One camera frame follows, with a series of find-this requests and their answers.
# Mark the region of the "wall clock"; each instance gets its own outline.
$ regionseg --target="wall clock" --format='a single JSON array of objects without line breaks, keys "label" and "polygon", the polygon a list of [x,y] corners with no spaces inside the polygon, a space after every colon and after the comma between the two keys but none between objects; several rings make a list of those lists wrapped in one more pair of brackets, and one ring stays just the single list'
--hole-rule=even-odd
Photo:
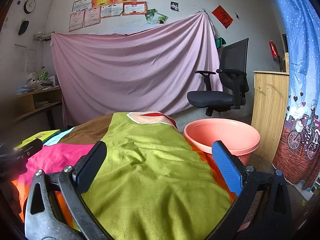
[{"label": "wall clock", "polygon": [[24,6],[23,6],[23,10],[26,14],[29,14],[29,13],[32,13],[34,11],[36,7],[36,1],[35,0],[27,0],[25,3],[24,3]]}]

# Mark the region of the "colorful quilt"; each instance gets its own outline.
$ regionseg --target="colorful quilt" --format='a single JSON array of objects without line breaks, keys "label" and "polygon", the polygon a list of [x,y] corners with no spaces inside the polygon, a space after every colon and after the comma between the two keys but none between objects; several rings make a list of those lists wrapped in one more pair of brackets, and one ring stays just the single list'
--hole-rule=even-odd
[{"label": "colorful quilt", "polygon": [[[106,143],[107,157],[82,198],[116,240],[204,239],[235,198],[212,155],[187,142],[173,119],[135,112],[105,115],[47,141],[14,181],[21,206],[37,169],[75,165],[98,140]],[[57,198],[76,228],[60,193]]]}]

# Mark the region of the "yellow book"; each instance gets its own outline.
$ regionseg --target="yellow book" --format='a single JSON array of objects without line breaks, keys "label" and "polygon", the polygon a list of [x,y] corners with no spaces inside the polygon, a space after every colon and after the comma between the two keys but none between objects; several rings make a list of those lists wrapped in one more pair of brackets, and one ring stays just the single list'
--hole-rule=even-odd
[{"label": "yellow book", "polygon": [[39,132],[39,133],[31,136],[30,138],[24,140],[19,146],[16,147],[16,149],[19,149],[19,148],[25,146],[26,144],[30,143],[31,141],[33,141],[37,138],[42,140],[42,144],[44,144],[47,140],[49,140],[51,137],[57,135],[58,133],[60,133],[60,130]]}]

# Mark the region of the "pink blanket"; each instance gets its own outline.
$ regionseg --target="pink blanket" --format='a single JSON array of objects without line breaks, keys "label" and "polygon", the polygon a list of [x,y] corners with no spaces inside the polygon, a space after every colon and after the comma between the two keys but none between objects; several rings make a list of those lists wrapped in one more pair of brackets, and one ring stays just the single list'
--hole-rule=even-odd
[{"label": "pink blanket", "polygon": [[52,42],[67,125],[114,112],[178,113],[191,107],[189,91],[205,90],[194,71],[219,68],[204,12],[128,36],[53,33]]}]

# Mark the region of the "brown fabric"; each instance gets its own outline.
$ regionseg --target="brown fabric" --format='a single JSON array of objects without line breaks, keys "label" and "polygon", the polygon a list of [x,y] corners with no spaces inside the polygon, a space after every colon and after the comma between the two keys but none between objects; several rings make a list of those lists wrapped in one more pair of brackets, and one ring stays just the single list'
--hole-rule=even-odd
[{"label": "brown fabric", "polygon": [[104,115],[75,127],[59,143],[95,144],[107,133],[113,114]]},{"label": "brown fabric", "polygon": [[282,135],[273,159],[273,165],[282,170],[284,177],[292,184],[298,184],[301,180],[305,183],[303,190],[311,187],[320,170],[320,155],[316,154],[310,160],[307,152],[303,149],[303,144],[300,143],[296,150],[291,150],[288,146],[288,135],[290,130],[283,127]]}]

